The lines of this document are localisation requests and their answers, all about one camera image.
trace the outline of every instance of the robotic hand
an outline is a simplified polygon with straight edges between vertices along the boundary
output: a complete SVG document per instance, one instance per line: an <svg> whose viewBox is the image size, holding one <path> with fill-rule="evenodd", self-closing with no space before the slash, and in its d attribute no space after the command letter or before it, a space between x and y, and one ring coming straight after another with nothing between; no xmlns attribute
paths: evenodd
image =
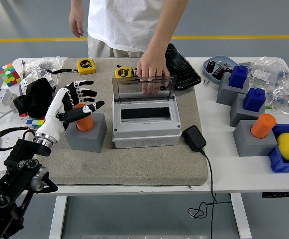
<svg viewBox="0 0 289 239"><path fill-rule="evenodd" d="M104 101L98 101L73 109L79 102L94 102L91 97L96 96L95 91L79 88L93 83L93 81L74 81L57 92L47 111L45 123L36 132L35 142L50 148L59 141L60 134L67 129L69 123L89 116L104 105Z"/></svg>
<svg viewBox="0 0 289 239"><path fill-rule="evenodd" d="M4 165L6 174L0 179L0 238L9 238L23 229L25 211L35 193L49 193L58 187L49 179L49 170L34 155L49 156L51 146L70 122L83 119L104 105L103 101L73 109L78 102L91 101L96 92L80 89L93 81L76 81L61 88L54 97L45 117L45 123L35 134L35 141L18 139ZM21 206L15 201L27 190Z"/></svg>

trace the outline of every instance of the gray cube block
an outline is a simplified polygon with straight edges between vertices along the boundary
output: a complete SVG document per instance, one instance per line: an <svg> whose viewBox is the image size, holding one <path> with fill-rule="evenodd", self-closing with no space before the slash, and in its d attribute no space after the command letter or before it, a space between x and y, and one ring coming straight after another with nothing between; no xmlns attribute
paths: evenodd
<svg viewBox="0 0 289 239"><path fill-rule="evenodd" d="M79 131L76 122L69 124L65 137L73 150L101 153L106 134L106 122L104 114L94 112L92 114L94 126L89 131Z"/></svg>
<svg viewBox="0 0 289 239"><path fill-rule="evenodd" d="M259 112L244 109L244 99L246 95L238 93L230 108L229 126L236 127L241 120L256 120L265 113L265 105L262 105Z"/></svg>
<svg viewBox="0 0 289 239"><path fill-rule="evenodd" d="M237 88L233 86L229 86L229 77L231 73L225 72L223 79L221 80L218 88L218 93L217 93L217 103L224 104L231 106L234 102L235 97L237 96L238 93L242 94L247 94L248 93L248 88L249 88L249 78L247 77L243 88Z"/></svg>
<svg viewBox="0 0 289 239"><path fill-rule="evenodd" d="M251 134L250 129L255 122L256 120L241 120L233 132L240 157L267 156L277 146L272 130L265 138L256 138Z"/></svg>

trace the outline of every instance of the tape measure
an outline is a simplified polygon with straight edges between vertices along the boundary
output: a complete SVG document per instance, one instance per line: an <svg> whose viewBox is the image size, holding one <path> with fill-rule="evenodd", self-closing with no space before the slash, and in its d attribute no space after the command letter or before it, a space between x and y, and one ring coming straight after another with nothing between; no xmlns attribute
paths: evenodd
<svg viewBox="0 0 289 239"><path fill-rule="evenodd" d="M84 58L77 63L78 73L80 75L87 75L96 72L95 62L92 59Z"/></svg>
<svg viewBox="0 0 289 239"><path fill-rule="evenodd" d="M115 70L114 76L116 78L121 78L121 77L133 77L133 69L131 67L118 67Z"/></svg>

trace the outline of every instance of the clear plastic bag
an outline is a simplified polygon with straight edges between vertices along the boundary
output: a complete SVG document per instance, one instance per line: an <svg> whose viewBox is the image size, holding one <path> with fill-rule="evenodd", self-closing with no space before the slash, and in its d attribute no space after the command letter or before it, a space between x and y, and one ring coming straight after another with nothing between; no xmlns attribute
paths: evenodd
<svg viewBox="0 0 289 239"><path fill-rule="evenodd" d="M265 90L265 105L289 115L289 71L285 63L264 56L239 64L248 69L249 88Z"/></svg>
<svg viewBox="0 0 289 239"><path fill-rule="evenodd" d="M62 68L66 57L44 57L44 58L28 58L24 64L24 70L20 73L21 75L25 72L28 76L33 71L37 71L41 76L47 73L47 70L56 71Z"/></svg>

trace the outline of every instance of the blue bin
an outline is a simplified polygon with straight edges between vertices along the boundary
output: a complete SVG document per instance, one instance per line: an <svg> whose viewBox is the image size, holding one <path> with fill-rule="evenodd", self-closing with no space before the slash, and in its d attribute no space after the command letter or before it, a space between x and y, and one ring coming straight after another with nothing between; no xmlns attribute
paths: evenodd
<svg viewBox="0 0 289 239"><path fill-rule="evenodd" d="M276 124L273 127L273 133L276 137L282 133L289 133L289 124ZM284 162L278 146L276 146L270 153L269 159L271 162L271 168L275 173L286 173L289 172L289 162Z"/></svg>

